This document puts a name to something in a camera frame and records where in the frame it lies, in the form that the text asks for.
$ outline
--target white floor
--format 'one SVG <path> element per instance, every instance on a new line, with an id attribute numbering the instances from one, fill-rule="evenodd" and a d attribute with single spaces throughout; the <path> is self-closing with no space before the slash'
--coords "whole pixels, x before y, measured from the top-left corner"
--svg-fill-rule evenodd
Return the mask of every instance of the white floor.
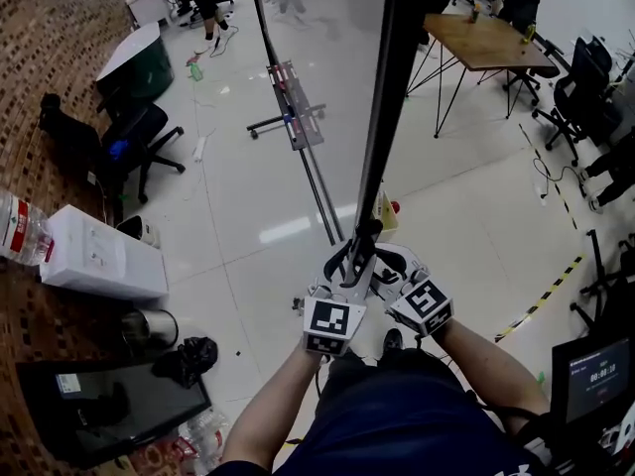
<path id="1" fill-rule="evenodd" d="M 461 10 L 450 6 L 447 11 Z M 185 61 L 202 29 L 164 31 L 176 79 L 157 103 L 170 115 L 166 130 L 181 125 L 186 132 L 163 155 L 182 162 L 187 171 L 179 176 L 152 166 L 150 200 L 143 206 L 136 200 L 133 175 L 124 201 L 127 215 L 143 214 L 160 228 L 170 282 L 165 305 L 178 317 L 183 336 L 207 335 L 218 343 L 219 361 L 204 379 L 213 401 L 231 419 L 298 343 L 302 320 L 291 309 L 293 298 L 305 294 L 330 253 L 300 157 L 291 150 L 284 129 L 274 126 L 258 140 L 245 130 L 276 116 L 277 106 L 252 0 L 236 0 L 234 11 L 231 24 L 240 31 L 224 55 L 201 58 L 200 82 L 189 78 Z M 436 66 L 429 62 L 428 69 Z M 459 74 L 455 67 L 444 75 L 444 104 Z M 477 87 L 478 77 L 468 74 L 438 140 L 433 138 L 438 81 L 406 101 L 385 174 L 387 192 L 401 204 L 393 242 L 408 245 L 429 265 L 453 295 L 461 322 L 492 339 L 584 254 L 531 322 L 501 342 L 536 375 L 545 372 L 549 385 L 551 347 L 582 330 L 569 303 L 592 278 L 584 232 L 596 228 L 604 248 L 615 248 L 630 229 L 632 193 L 597 215 L 566 173 L 561 187 L 576 231 L 553 185 L 544 200 L 539 198 L 545 181 L 532 166 L 534 152 L 518 124 L 553 174 L 569 163 L 570 152 L 566 146 L 544 151 L 550 128 L 531 118 L 524 94 L 512 117 L 504 118 L 503 79 L 501 74 Z M 541 105 L 551 108 L 546 82 L 541 98 Z M 207 141 L 202 162 L 195 163 L 192 152 L 199 136 Z M 324 136 L 334 139 L 326 132 Z M 316 153 L 335 205 L 345 208 L 356 196 L 351 182 L 358 180 L 342 179 L 337 172 L 345 171 L 345 161 L 361 164 L 363 149 L 351 151 L 340 143 L 320 145 Z M 580 154 L 589 164 L 598 152 L 584 143 Z M 606 182 L 596 178 L 589 187 L 598 189 Z M 352 210 L 344 209 L 347 231 L 352 216 Z M 372 306 L 354 341 L 369 361 L 378 355 L 391 325 Z M 292 435 L 306 432 L 316 400 L 311 387 Z"/>

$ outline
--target blue shirt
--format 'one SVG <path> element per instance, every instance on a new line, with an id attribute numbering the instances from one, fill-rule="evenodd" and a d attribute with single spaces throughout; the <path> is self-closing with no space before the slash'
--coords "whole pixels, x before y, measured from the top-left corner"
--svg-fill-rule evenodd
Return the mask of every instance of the blue shirt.
<path id="1" fill-rule="evenodd" d="M 536 476 L 541 467 L 443 377 L 384 372 L 322 411 L 277 476 Z M 213 476 L 261 476 L 229 462 Z"/>

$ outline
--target wooden table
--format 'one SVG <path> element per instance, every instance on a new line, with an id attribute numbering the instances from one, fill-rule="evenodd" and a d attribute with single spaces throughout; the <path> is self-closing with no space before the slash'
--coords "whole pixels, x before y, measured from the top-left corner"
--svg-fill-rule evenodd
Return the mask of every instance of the wooden table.
<path id="1" fill-rule="evenodd" d="M 415 77 L 408 87 L 406 96 L 430 79 L 439 77 L 439 108 L 437 110 L 437 125 L 435 138 L 444 125 L 445 118 L 454 103 L 458 89 L 465 76 L 465 71 L 507 70 L 509 82 L 509 70 L 527 70 L 529 68 L 551 67 L 552 62 L 533 44 L 523 44 L 523 36 L 511 25 L 497 18 L 489 18 L 480 15 L 476 23 L 471 23 L 470 16 L 463 14 L 429 14 L 426 16 L 424 28 L 435 38 L 430 45 L 424 60 L 422 61 Z M 426 62 L 430 50 L 435 42 L 441 43 L 440 66 L 423 81 L 412 87 L 417 79 L 422 66 Z M 452 58 L 444 62 L 444 48 L 452 53 Z M 461 74 L 454 95 L 445 111 L 444 119 L 439 124 L 441 113 L 441 94 L 443 73 L 450 67 L 461 63 Z M 507 91 L 507 118 L 511 115 L 514 106 L 510 106 L 509 90 Z"/>

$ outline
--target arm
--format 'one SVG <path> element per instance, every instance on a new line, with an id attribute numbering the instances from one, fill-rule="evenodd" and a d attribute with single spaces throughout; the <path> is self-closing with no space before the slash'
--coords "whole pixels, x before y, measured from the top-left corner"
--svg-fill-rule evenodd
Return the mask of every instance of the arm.
<path id="1" fill-rule="evenodd" d="M 287 439 L 321 356 L 296 347 L 252 399 L 229 432 L 222 463 L 244 460 L 271 471 Z"/>
<path id="2" fill-rule="evenodd" d="M 433 337 L 487 405 L 521 408 L 537 415 L 549 411 L 549 401 L 534 376 L 494 343 L 453 319 Z M 502 417 L 501 421 L 511 434 L 527 423 L 514 416 Z"/>

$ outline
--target digital timer display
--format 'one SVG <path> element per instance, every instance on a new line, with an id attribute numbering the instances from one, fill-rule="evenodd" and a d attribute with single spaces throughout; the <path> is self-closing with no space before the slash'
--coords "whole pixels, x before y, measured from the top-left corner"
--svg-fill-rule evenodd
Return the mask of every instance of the digital timer display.
<path id="1" fill-rule="evenodd" d="M 628 386 L 629 342 L 624 338 L 569 362 L 567 422 L 602 407 Z"/>

